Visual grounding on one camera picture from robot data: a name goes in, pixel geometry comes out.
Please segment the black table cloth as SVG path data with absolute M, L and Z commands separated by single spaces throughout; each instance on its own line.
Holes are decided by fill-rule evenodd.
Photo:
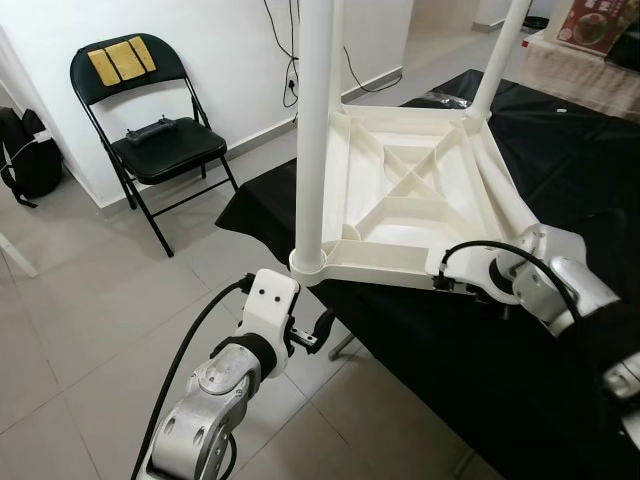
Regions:
M 503 81 L 490 128 L 535 215 L 584 237 L 639 346 L 640 125 Z M 640 480 L 640 449 L 585 358 L 521 308 L 357 282 L 312 293 L 504 479 Z

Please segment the narrow clear tape strip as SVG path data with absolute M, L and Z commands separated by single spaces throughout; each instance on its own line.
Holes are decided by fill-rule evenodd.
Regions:
M 435 104 L 436 108 L 443 109 L 467 109 L 472 105 L 472 101 L 463 97 L 438 91 L 428 91 L 419 96 L 419 100 Z

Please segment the beige patterned bench cloth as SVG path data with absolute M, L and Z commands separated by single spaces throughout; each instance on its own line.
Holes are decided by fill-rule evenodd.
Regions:
M 547 40 L 543 33 L 526 37 L 518 82 L 598 113 L 640 122 L 640 74 Z

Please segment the black handheld controller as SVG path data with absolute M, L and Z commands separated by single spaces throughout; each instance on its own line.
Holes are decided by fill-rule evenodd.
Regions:
M 125 133 L 125 140 L 133 143 L 133 145 L 140 145 L 140 143 L 150 140 L 150 138 L 156 136 L 156 134 L 170 131 L 170 129 L 175 127 L 177 127 L 177 120 L 161 116 L 155 123 L 138 128 L 137 131 L 127 131 L 127 133 Z

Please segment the black plastic bag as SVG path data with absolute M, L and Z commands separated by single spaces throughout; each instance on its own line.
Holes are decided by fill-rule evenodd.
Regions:
M 630 27 L 622 33 L 608 54 L 605 61 L 613 67 L 631 70 L 636 74 L 640 73 L 640 24 L 632 23 Z

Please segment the red printed carton box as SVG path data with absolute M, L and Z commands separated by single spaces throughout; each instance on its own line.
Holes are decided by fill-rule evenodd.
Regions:
M 561 44 L 607 55 L 639 18 L 640 0 L 572 0 L 556 40 Z

